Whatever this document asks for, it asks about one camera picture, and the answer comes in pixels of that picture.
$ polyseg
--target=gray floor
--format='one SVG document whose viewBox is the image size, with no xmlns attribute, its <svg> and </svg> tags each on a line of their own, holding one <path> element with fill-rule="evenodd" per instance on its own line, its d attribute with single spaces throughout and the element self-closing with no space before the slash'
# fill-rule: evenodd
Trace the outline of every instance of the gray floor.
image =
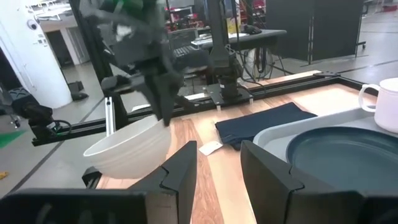
<svg viewBox="0 0 398 224">
<path fill-rule="evenodd" d="M 311 66 L 302 61 L 285 58 L 283 59 L 284 67 L 292 73 L 314 69 L 344 72 L 344 76 L 368 83 L 378 83 L 387 77 L 398 77 L 397 16 L 398 12 L 388 12 L 369 15 L 363 19 L 360 41 L 365 40 L 368 43 L 365 50 L 359 49 L 358 58 L 326 60 L 316 62 Z M 81 80 L 85 92 L 90 97 L 55 110 L 54 118 L 65 119 L 71 123 L 103 118 L 103 94 L 91 64 L 68 68 L 64 73 L 69 82 Z M 272 77 L 282 75 L 284 75 L 283 72 L 274 69 Z M 133 106 L 146 103 L 139 93 L 124 95 L 123 102 L 128 111 L 131 111 Z M 9 117 L 0 117 L 2 130 L 13 129 L 8 122 Z M 9 176 L 0 180 L 0 197 L 17 188 L 85 187 L 81 181 L 81 175 L 90 163 L 83 159 L 82 154 L 88 147 L 103 138 L 104 134 L 33 147 L 31 140 L 34 136 L 27 127 L 26 121 L 22 122 L 21 128 L 28 131 L 5 148 L 0 149 L 0 171 L 9 171 Z"/>
</svg>

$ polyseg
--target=wooden table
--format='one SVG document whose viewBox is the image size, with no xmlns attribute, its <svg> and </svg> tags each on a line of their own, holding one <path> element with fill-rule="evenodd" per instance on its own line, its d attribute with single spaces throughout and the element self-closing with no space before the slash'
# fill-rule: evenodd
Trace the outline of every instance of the wooden table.
<svg viewBox="0 0 398 224">
<path fill-rule="evenodd" d="M 263 83 L 281 82 L 312 75 L 316 72 L 318 71 L 275 78 Z M 376 97 L 366 95 L 365 101 L 375 104 Z M 198 147 L 210 141 L 220 141 L 215 128 L 216 122 L 268 110 L 289 102 L 294 102 L 302 110 L 323 116 L 357 108 L 358 91 L 344 85 L 334 84 L 256 100 L 252 105 L 223 108 L 220 112 L 211 110 L 174 118 L 171 122 L 172 145 L 167 157 L 172 156 L 189 140 L 196 140 Z M 243 182 L 239 152 L 231 146 L 223 146 L 207 157 L 198 152 L 197 164 L 197 186 L 192 210 L 192 223 L 256 223 Z M 137 181 L 102 177 L 97 188 L 125 189 Z"/>
</svg>

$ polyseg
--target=green object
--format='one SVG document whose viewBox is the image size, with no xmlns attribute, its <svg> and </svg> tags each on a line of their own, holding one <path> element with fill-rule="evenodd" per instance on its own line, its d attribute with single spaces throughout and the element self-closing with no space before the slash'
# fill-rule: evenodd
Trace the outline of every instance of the green object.
<svg viewBox="0 0 398 224">
<path fill-rule="evenodd" d="M 13 133 L 0 134 L 0 149 L 6 147 L 9 143 L 24 133 L 25 131 L 14 131 Z"/>
</svg>

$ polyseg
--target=black curtain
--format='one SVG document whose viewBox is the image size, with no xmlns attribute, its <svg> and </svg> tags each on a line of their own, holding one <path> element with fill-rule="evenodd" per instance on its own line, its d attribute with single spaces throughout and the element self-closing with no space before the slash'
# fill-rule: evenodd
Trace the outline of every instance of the black curtain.
<svg viewBox="0 0 398 224">
<path fill-rule="evenodd" d="M 313 60 L 354 55 L 363 0 L 316 0 Z"/>
<path fill-rule="evenodd" d="M 283 57 L 308 59 L 308 37 L 314 0 L 267 0 L 268 29 L 286 30 L 278 37 L 278 51 Z"/>
</svg>

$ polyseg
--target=navy cloth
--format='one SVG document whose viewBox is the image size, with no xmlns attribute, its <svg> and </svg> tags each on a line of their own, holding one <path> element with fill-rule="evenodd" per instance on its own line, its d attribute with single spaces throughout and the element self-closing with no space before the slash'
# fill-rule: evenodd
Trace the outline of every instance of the navy cloth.
<svg viewBox="0 0 398 224">
<path fill-rule="evenodd" d="M 223 144 L 230 144 L 235 150 L 240 150 L 243 140 L 253 141 L 255 135 L 266 128 L 313 117 L 316 115 L 302 111 L 294 103 L 287 103 L 266 111 L 218 122 L 216 128 Z"/>
</svg>

